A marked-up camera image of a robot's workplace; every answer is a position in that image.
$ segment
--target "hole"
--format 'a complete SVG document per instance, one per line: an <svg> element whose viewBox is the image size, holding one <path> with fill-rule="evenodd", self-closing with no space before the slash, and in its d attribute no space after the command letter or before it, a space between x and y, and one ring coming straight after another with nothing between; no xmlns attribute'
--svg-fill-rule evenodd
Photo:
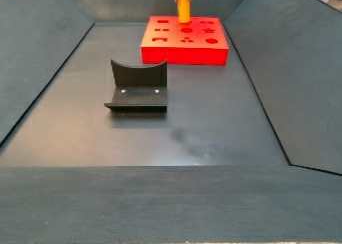
<svg viewBox="0 0 342 244"><path fill-rule="evenodd" d="M210 44L216 44L219 41L216 39L206 39L206 42L210 43Z"/></svg>
<svg viewBox="0 0 342 244"><path fill-rule="evenodd" d="M188 37L186 37L183 40L180 40L182 42L194 42L194 40L191 40Z"/></svg>
<svg viewBox="0 0 342 244"><path fill-rule="evenodd" d="M152 38L152 41L159 41L162 40L163 42L167 42L167 38Z"/></svg>
<svg viewBox="0 0 342 244"><path fill-rule="evenodd" d="M215 30L211 28L203 29L204 33L215 33Z"/></svg>
<svg viewBox="0 0 342 244"><path fill-rule="evenodd" d="M184 32L184 33L191 33L192 29L191 28L182 28L180 31Z"/></svg>

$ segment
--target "red shape sorter block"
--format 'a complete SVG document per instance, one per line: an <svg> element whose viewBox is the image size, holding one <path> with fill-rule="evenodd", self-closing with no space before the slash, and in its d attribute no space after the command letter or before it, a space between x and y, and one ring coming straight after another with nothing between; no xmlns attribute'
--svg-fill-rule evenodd
<svg viewBox="0 0 342 244"><path fill-rule="evenodd" d="M218 18L151 16L142 42L143 63L226 65L228 44Z"/></svg>

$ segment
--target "black bracket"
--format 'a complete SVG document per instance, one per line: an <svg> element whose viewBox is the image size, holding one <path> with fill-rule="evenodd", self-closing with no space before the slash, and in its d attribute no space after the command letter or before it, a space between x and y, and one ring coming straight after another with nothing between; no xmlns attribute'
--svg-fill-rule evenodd
<svg viewBox="0 0 342 244"><path fill-rule="evenodd" d="M166 111L167 61L152 67L131 67L111 60L115 79L111 110Z"/></svg>

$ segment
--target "dark gray surface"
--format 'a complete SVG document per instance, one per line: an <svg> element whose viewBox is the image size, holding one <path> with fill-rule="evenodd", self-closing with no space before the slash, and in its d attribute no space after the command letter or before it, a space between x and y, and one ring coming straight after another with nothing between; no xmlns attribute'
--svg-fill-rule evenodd
<svg viewBox="0 0 342 244"><path fill-rule="evenodd" d="M0 169L0 242L341 242L342 178L279 167Z"/></svg>
<svg viewBox="0 0 342 244"><path fill-rule="evenodd" d="M246 0L226 26L291 163L342 173L341 13Z"/></svg>
<svg viewBox="0 0 342 244"><path fill-rule="evenodd" d="M112 114L111 59L139 66L144 24L98 24L1 147L0 166L286 166L234 49L168 65L167 114Z"/></svg>
<svg viewBox="0 0 342 244"><path fill-rule="evenodd" d="M0 143L92 21L71 0L0 0Z"/></svg>
<svg viewBox="0 0 342 244"><path fill-rule="evenodd" d="M147 22L176 15L174 0L76 0L96 22ZM243 0L192 0L192 15L226 18Z"/></svg>

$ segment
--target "red block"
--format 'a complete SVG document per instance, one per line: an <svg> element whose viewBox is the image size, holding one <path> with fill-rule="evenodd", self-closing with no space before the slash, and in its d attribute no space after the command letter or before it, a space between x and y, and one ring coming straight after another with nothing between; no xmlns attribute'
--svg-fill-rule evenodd
<svg viewBox="0 0 342 244"><path fill-rule="evenodd" d="M226 65L228 44L218 18L151 16L142 42L143 63Z"/></svg>

